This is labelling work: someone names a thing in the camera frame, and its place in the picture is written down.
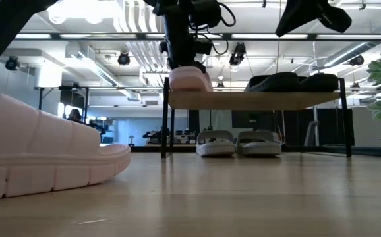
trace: ventilation duct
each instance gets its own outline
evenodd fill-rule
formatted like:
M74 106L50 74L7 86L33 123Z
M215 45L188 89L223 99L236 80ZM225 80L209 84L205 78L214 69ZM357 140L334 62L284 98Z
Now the ventilation duct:
M373 33L381 33L381 27L377 28ZM324 59L324 66L318 67L315 70L331 68L334 66L338 66L341 63L345 63L362 53L365 53L376 46L380 45L381 42L364 42L364 43L352 43L346 48L338 51L337 53L327 57Z
M72 57L79 60L85 68L90 69L93 73L95 73L99 78L111 84L113 87L124 86L120 84L114 75L112 75L108 69L106 69L103 65L99 64L95 60L95 51L88 46L87 53L84 54L80 50L80 46L78 43L70 42L66 46L65 51L66 57ZM131 92L130 90L119 90L122 94L127 96L129 101L140 101L141 96L138 93Z

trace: black equipment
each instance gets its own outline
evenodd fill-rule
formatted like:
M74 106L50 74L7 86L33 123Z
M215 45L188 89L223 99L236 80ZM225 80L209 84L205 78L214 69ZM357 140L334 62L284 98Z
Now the black equipment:
M236 48L230 57L230 65L237 66L241 64L241 62L245 58L245 54L246 54L245 44L243 42L237 42Z
M56 2L57 0L0 0L0 55L35 13L46 10ZM208 31L220 21L228 27L236 23L231 10L216 0L145 0L145 2L154 7L155 14L164 17L165 43L160 49L167 50L171 69L179 66L196 66L205 73L205 67L194 58L197 53L209 54L212 42L209 39L198 38L198 31ZM229 24L223 19L220 6L230 12L233 23ZM331 7L327 0L288 0L276 34L282 36L315 19L319 19L325 27L338 32L344 32L351 25L347 13L342 9ZM190 34L189 28L194 30L195 34Z
M205 66L196 62L197 53L211 53L212 42L197 37L197 31L217 26L222 21L226 26L233 26L236 21L233 13L223 3L216 0L145 0L154 7L153 13L164 17L165 43L161 43L160 51L167 51L168 63L173 70L180 66L195 66L203 73ZM225 7L234 19L228 24L221 16L220 5ZM189 28L196 34L190 34Z
M364 62L365 62L365 59L362 57L362 55L359 55L355 57L354 59L351 59L349 61L349 64L352 66L355 66L355 65L359 66L359 65L362 65Z
M131 63L131 59L129 58L129 52L121 52L119 58L117 59L117 62L121 66L126 66Z
M276 35L282 37L316 19L325 27L340 33L351 25L350 16L343 9L330 6L328 0L288 0Z
M17 71L20 69L20 63L18 57L10 56L9 60L6 61L5 68L9 71Z

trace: spotlight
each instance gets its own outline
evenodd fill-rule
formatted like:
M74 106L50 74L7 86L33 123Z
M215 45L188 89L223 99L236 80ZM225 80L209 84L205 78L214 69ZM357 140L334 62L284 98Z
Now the spotlight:
M10 56L9 60L6 61L5 68L9 71L17 71L20 69L20 63L18 57Z
M121 52L119 58L117 59L117 62L121 66L129 65L131 62L131 59L129 58L129 52Z
M233 54L230 57L230 65L237 66L241 64L241 62L245 58L245 54L246 54L245 43L237 42L235 50L233 50Z
M354 59L351 59L349 61L349 64L352 66L355 66L355 65L362 65L364 62L365 62L365 60L363 59L362 55L359 55L359 56L355 57Z

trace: slide sandal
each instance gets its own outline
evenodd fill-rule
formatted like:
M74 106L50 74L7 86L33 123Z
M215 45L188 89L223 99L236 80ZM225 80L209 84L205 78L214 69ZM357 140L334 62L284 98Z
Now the slide sandal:
M172 91L212 92L212 84L208 73L195 66L181 66L170 72L170 88Z
M203 131L196 138L196 153L200 156L233 155L235 145L233 135L229 131Z
M339 87L334 74L318 73L308 78L300 77L300 81L300 92L333 92Z
M292 72L279 72L271 76L254 76L249 80L246 92L296 92L299 77Z
M261 140L261 142L242 142L247 139ZM273 133L267 130L241 132L237 136L236 153L239 155L280 155L281 144L275 142Z
M100 183L130 161L127 145L100 147L96 129L0 95L0 198Z

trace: shelving unit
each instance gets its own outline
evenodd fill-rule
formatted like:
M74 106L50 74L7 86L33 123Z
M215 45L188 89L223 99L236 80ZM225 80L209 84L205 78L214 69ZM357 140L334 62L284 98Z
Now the shelving unit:
M346 156L351 157L351 129L345 93L345 82L339 78L340 92L171 92L169 78L164 80L163 130L161 136L161 158L167 157L167 117L171 107L170 131L174 133L176 109L223 109L251 111L298 111L321 103L341 99L345 131ZM170 139L170 151L173 140Z

